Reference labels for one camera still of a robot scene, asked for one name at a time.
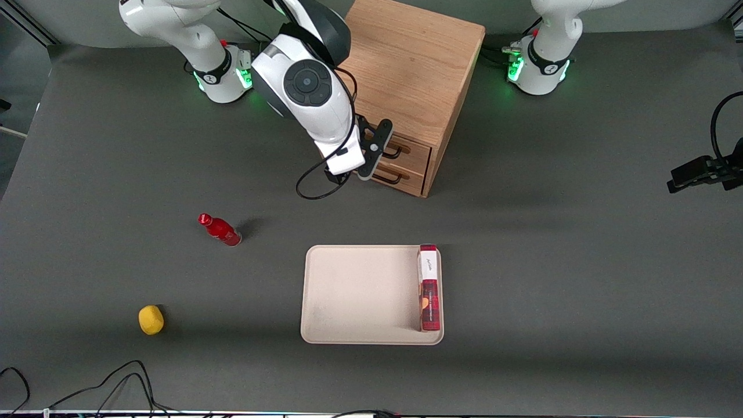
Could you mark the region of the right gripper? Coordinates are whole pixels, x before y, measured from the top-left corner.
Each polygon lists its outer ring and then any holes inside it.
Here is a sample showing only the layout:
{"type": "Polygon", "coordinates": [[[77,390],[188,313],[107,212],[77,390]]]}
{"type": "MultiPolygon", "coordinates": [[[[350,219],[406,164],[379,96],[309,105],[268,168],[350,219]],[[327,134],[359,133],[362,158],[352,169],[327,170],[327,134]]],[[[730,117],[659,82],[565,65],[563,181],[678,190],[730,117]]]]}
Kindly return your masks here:
{"type": "Polygon", "coordinates": [[[353,170],[366,163],[363,149],[360,145],[360,130],[354,125],[350,137],[342,136],[336,145],[316,141],[323,157],[326,158],[326,178],[337,186],[344,185],[353,170]]]}

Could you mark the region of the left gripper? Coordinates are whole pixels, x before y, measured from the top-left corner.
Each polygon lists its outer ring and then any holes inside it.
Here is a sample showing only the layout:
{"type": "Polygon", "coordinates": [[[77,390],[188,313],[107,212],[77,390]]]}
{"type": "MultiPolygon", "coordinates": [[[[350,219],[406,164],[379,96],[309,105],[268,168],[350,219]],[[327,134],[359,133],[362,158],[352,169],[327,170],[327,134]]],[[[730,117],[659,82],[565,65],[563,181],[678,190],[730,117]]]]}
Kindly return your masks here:
{"type": "Polygon", "coordinates": [[[667,182],[669,193],[674,194],[698,185],[713,185],[721,183],[726,191],[734,190],[742,185],[742,148],[743,138],[740,138],[733,152],[726,157],[730,167],[730,177],[724,175],[724,167],[716,158],[700,156],[680,165],[671,171],[671,180],[667,182]]]}

